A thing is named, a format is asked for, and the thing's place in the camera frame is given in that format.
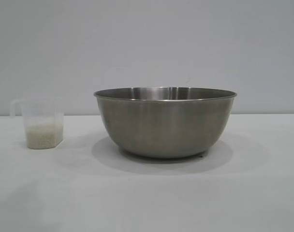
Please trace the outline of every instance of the gray wall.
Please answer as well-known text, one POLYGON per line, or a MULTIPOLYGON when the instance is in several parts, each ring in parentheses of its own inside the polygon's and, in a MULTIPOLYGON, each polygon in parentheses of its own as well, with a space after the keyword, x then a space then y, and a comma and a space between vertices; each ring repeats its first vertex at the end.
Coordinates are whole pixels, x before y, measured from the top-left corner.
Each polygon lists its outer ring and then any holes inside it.
POLYGON ((63 96, 98 113, 98 89, 238 92, 234 113, 294 113, 294 0, 0 0, 0 115, 63 96))

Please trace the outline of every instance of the white table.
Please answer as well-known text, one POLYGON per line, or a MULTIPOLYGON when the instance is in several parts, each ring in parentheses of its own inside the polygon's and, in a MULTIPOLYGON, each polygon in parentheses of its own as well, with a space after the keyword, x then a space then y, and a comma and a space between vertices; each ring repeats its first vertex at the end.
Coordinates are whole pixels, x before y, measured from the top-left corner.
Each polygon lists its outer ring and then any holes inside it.
POLYGON ((232 115, 202 158, 122 155, 99 116, 55 149, 0 117, 0 232, 294 232, 294 115, 232 115))

